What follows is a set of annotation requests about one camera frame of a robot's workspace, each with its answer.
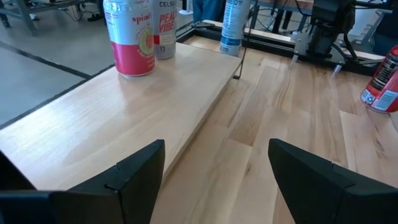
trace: red can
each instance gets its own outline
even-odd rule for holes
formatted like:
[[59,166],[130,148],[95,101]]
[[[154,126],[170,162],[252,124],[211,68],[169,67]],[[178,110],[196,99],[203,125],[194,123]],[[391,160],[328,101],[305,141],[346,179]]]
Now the red can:
[[145,75],[155,67],[150,0],[104,0],[116,69],[122,75]]
[[380,113],[398,111],[398,45],[389,51],[367,87],[362,102]]

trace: wood grain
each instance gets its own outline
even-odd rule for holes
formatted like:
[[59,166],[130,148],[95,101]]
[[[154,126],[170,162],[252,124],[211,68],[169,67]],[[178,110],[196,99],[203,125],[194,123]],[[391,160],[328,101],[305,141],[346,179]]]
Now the wood grain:
[[[189,43],[219,46],[199,37]],[[332,78],[327,68],[289,63],[248,49],[242,78],[227,84],[168,176],[152,224],[294,223],[267,157],[270,138],[398,187],[398,132],[390,116],[359,99],[369,77]]]
[[0,149],[38,189],[69,189],[156,139],[167,173],[239,63],[178,44],[148,76],[112,68],[1,130]]

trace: spindrift can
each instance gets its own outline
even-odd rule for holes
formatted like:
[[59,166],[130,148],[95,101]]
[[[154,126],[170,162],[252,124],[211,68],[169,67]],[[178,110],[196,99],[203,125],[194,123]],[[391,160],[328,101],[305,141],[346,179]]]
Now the spindrift can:
[[362,102],[381,113],[398,111],[398,45],[387,54],[361,94]]
[[227,0],[225,5],[223,30],[221,32],[221,52],[238,56],[248,19],[250,0]]
[[152,0],[154,43],[156,59],[175,55],[175,31],[177,26],[177,0]]
[[129,77],[155,67],[149,0],[104,0],[104,13],[116,69]]

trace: gray floor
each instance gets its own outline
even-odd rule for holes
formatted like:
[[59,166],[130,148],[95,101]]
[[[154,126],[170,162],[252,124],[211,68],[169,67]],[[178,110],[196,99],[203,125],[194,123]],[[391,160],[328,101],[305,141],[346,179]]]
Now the gray floor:
[[0,49],[0,124],[83,79]]

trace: metal frame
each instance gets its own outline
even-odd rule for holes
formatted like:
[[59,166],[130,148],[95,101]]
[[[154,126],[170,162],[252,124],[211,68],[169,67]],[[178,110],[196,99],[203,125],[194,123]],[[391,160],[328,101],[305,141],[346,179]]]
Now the metal frame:
[[[260,7],[273,8],[273,6],[274,6],[274,3],[258,1],[257,2],[257,6],[252,7],[252,9],[250,10],[250,13],[249,13],[249,18],[252,18],[250,27],[252,29],[254,29],[254,27],[256,26],[256,21],[257,21],[257,17],[258,17],[259,11],[260,11]],[[273,26],[273,29],[272,29],[272,32],[275,33],[275,34],[278,33],[278,31],[279,31],[279,26],[280,26],[280,23],[282,21],[282,16],[284,14],[284,11],[300,12],[299,9],[297,9],[296,7],[281,6],[280,4],[277,4],[275,6],[275,9],[277,10],[277,17],[276,17],[276,19],[274,21],[274,26]],[[312,10],[308,10],[308,9],[301,9],[301,11],[304,14],[307,14],[307,15],[311,15],[311,13],[312,13]],[[305,22],[307,21],[307,19],[308,19],[308,16],[302,16],[301,21],[300,21],[300,25],[298,26],[298,29],[297,29],[298,32],[301,32],[303,30]]]
[[[178,43],[184,43],[189,38],[198,36],[204,37],[211,40],[221,40],[221,28],[215,26],[214,24],[209,24],[206,22],[201,22],[200,24],[192,25],[191,29],[177,36]],[[284,40],[273,39],[270,37],[264,37],[261,35],[248,34],[245,33],[242,39],[243,47],[248,47],[250,49],[260,50],[263,52],[269,52],[276,55],[281,55],[288,58],[293,58],[295,55],[295,43],[287,42]],[[329,67],[334,69],[336,64],[330,63],[328,61],[322,60],[314,60],[310,57],[298,57],[300,61],[314,63],[319,66]],[[381,63],[381,60],[370,60],[368,58],[359,57],[357,62],[347,61],[345,65],[342,66],[342,70],[347,72],[358,73],[366,76],[373,76],[374,72],[378,65]]]

